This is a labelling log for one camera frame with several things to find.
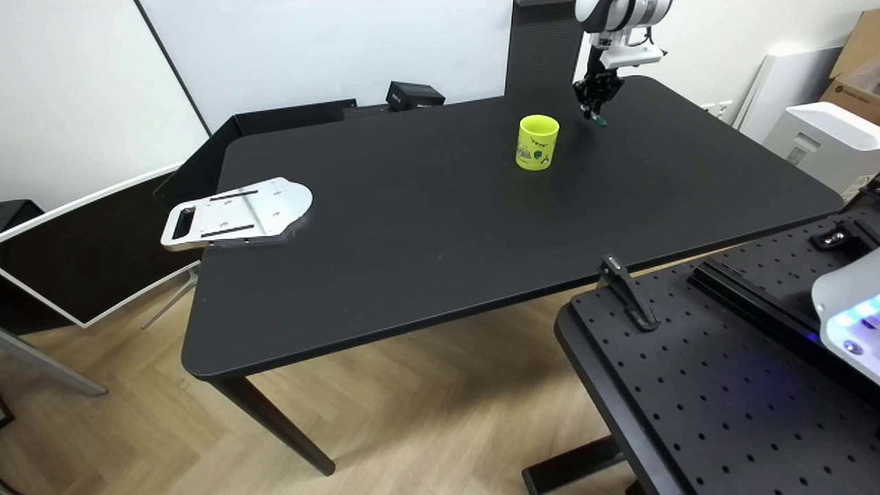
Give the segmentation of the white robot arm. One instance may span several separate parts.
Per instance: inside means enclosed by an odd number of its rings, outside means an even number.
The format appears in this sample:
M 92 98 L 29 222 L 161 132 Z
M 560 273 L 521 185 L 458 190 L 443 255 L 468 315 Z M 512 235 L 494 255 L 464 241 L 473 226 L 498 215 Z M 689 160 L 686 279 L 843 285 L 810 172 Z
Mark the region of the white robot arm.
M 605 101 L 622 87 L 623 65 L 659 62 L 664 51 L 651 28 L 664 18 L 673 0 L 575 0 L 575 22 L 590 37 L 586 76 L 575 95 L 586 117 L 596 120 Z

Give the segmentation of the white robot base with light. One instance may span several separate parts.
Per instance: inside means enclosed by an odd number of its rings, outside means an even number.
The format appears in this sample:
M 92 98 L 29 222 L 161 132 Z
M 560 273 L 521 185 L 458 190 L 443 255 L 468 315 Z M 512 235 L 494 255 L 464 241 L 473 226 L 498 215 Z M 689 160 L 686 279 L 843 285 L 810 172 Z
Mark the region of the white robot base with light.
M 810 282 L 821 345 L 880 384 L 880 246 Z

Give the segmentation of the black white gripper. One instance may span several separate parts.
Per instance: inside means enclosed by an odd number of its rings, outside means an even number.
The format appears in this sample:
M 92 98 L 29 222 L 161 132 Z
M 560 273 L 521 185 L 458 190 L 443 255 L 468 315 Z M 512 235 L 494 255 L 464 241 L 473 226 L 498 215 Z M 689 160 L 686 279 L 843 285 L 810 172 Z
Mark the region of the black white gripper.
M 622 68 L 637 68 L 659 62 L 664 48 L 653 42 L 649 28 L 630 28 L 622 32 L 594 32 L 586 76 L 601 83 L 600 101 L 594 103 L 590 87 L 586 80 L 572 83 L 582 116 L 605 116 L 605 103 L 616 98 L 623 80 L 613 80 Z

